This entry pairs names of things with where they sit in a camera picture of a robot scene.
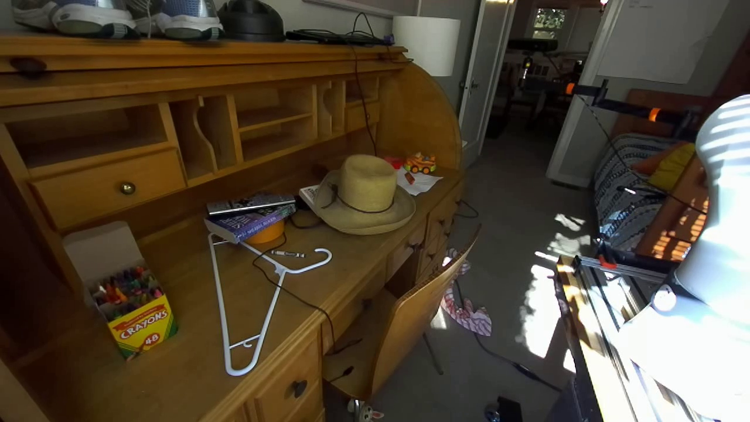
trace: shoe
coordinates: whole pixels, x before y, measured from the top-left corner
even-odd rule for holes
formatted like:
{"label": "shoe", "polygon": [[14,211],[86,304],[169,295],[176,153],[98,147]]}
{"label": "shoe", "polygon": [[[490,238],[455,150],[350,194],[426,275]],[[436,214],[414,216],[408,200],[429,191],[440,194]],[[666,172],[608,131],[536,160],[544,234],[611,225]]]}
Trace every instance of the shoe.
{"label": "shoe", "polygon": [[12,0],[14,21],[34,31],[53,31],[50,20],[53,9],[53,0]]}
{"label": "shoe", "polygon": [[126,0],[140,36],[217,41],[222,27],[211,0]]}
{"label": "shoe", "polygon": [[375,410],[373,406],[368,406],[366,400],[358,400],[358,398],[351,398],[346,403],[346,412],[351,412],[355,417],[355,422],[383,420],[383,412]]}
{"label": "shoe", "polygon": [[14,20],[37,31],[86,38],[133,38],[136,21],[120,0],[12,0]]}

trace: chair back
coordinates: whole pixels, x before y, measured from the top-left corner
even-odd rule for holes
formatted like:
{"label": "chair back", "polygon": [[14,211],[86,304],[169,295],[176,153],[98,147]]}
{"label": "chair back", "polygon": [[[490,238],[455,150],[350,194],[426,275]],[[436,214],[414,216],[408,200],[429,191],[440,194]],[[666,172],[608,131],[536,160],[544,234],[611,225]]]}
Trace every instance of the chair back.
{"label": "chair back", "polygon": [[371,385],[373,395],[396,371],[396,365],[405,359],[405,354],[414,348],[414,343],[434,320],[448,283],[458,277],[461,266],[467,262],[467,255],[470,254],[477,239],[477,232],[481,229],[473,232],[468,247],[455,261],[450,261],[434,280],[405,291],[391,307],[387,330],[375,356]]}

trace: lamp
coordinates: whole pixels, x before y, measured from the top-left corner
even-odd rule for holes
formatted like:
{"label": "lamp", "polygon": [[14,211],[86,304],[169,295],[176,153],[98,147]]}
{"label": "lamp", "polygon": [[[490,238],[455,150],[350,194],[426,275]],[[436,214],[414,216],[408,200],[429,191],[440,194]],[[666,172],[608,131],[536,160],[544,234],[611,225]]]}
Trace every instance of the lamp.
{"label": "lamp", "polygon": [[440,17],[393,17],[393,43],[434,77],[450,77],[461,21]]}

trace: wooden chair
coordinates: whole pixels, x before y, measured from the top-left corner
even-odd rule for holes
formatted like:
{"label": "wooden chair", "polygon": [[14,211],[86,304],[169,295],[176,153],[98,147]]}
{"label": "wooden chair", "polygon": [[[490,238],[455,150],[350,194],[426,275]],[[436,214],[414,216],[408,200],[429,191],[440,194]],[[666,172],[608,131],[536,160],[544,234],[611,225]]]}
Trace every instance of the wooden chair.
{"label": "wooden chair", "polygon": [[399,298],[389,291],[378,293],[327,351],[326,382],[350,398],[371,398],[426,330],[448,283],[458,277],[477,232],[434,280],[417,282]]}

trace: desk cubbyhole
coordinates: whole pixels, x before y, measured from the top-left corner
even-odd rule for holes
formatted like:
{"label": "desk cubbyhole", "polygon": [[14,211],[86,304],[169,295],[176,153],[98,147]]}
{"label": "desk cubbyhole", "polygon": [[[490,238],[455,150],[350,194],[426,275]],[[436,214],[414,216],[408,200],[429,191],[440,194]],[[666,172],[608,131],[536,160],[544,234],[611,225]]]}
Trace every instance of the desk cubbyhole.
{"label": "desk cubbyhole", "polygon": [[263,161],[316,141],[313,84],[258,84],[235,93],[243,161]]}
{"label": "desk cubbyhole", "polygon": [[170,104],[188,178],[198,178],[241,161],[226,96],[197,96]]}
{"label": "desk cubbyhole", "polygon": [[279,124],[263,124],[256,130],[243,130],[241,134],[241,155],[243,161],[264,161],[280,158],[286,153],[307,147],[313,139],[313,126],[308,119],[299,121],[279,121]]}
{"label": "desk cubbyhole", "polygon": [[318,84],[318,139],[331,141],[344,134],[346,82],[326,80]]}
{"label": "desk cubbyhole", "polygon": [[75,112],[76,109],[39,110],[39,117],[23,112],[18,121],[6,121],[6,131],[30,173],[137,155],[167,147],[167,131],[156,104],[102,109]]}
{"label": "desk cubbyhole", "polygon": [[239,131],[313,117],[313,84],[263,84],[235,93]]}
{"label": "desk cubbyhole", "polygon": [[379,99],[379,76],[358,76],[346,80],[346,105]]}

